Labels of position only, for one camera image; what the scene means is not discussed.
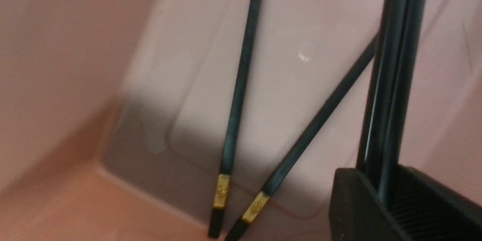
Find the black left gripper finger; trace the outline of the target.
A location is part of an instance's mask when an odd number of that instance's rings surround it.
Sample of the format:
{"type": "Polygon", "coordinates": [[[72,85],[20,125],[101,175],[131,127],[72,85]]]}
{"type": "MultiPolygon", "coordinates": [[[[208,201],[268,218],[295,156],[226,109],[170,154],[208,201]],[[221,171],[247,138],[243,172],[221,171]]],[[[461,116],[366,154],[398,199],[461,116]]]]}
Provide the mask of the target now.
{"type": "Polygon", "coordinates": [[[481,206],[427,174],[401,166],[391,210],[363,173],[335,171],[329,219],[333,241],[480,241],[481,206]]]}

